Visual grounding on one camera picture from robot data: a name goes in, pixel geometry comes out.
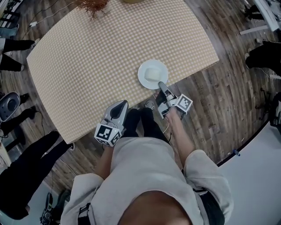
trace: white sweater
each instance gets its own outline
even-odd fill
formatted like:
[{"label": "white sweater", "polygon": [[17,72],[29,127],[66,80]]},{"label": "white sweater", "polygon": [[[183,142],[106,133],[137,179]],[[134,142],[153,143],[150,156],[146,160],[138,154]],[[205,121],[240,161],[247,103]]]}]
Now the white sweater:
[{"label": "white sweater", "polygon": [[230,188],[204,151],[196,150],[188,156],[184,174],[174,161],[173,149],[164,141],[122,138],[114,148],[111,173],[106,180],[96,174],[75,177],[61,224],[76,225],[79,209],[90,202],[88,214],[92,224],[116,225],[134,199],[146,191],[156,190],[178,201],[192,224],[203,225],[195,193],[187,182],[208,189],[227,221],[233,210]]}]

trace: wooden floor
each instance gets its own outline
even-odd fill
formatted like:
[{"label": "wooden floor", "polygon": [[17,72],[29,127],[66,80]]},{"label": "wooden floor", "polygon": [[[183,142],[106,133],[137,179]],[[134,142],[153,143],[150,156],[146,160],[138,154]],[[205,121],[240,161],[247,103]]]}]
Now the wooden floor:
[{"label": "wooden floor", "polygon": [[[33,21],[38,22],[52,15],[71,1],[59,0],[51,9],[39,13]],[[172,90],[176,94],[183,93],[194,101],[189,114],[183,119],[184,127],[196,148],[203,149],[214,162],[218,163],[233,149],[239,148],[263,124],[263,121],[259,120],[262,110],[255,109],[256,105],[264,101],[260,88],[272,94],[274,89],[281,91],[280,81],[270,80],[260,69],[247,69],[244,59],[247,49],[255,48],[255,38],[277,41],[277,36],[270,31],[240,36],[239,31],[256,26],[254,22],[245,21],[239,10],[244,4],[241,0],[185,1],[208,34],[220,61],[173,85]],[[54,2],[55,0],[25,0],[17,10],[21,13],[21,18],[20,29],[15,39],[22,39],[33,16]],[[35,40],[43,37],[74,7],[71,4],[55,16],[45,19],[31,28],[24,39]],[[14,52],[12,57],[26,64],[29,52]],[[23,109],[36,105],[43,114],[45,132],[55,129],[36,92],[28,68],[24,72],[2,71],[1,85],[5,93],[10,91],[20,94],[30,93],[31,100],[22,105],[16,115]],[[160,120],[156,114],[155,116],[155,120],[164,130],[167,122]],[[41,115],[38,114],[35,120],[27,119],[22,123],[22,129],[27,138],[27,144],[24,146],[26,148],[43,136]],[[76,142],[74,152],[68,151],[61,159],[76,174],[84,174],[94,171],[101,152],[93,133],[89,133]],[[50,186],[53,184],[55,191],[72,187],[75,175],[65,164],[58,160],[52,171],[46,177],[46,182]]]}]

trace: sleeve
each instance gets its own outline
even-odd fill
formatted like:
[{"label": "sleeve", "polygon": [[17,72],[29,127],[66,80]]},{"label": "sleeve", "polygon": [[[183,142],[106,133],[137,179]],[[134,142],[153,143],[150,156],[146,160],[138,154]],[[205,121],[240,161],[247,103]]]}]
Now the sleeve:
[{"label": "sleeve", "polygon": [[70,201],[61,215],[62,225],[77,224],[80,208],[91,202],[95,191],[103,181],[103,178],[96,174],[83,174],[75,177]]},{"label": "sleeve", "polygon": [[185,160],[184,175],[196,188],[207,189],[218,202],[227,222],[234,203],[227,179],[202,150],[193,151]]}]

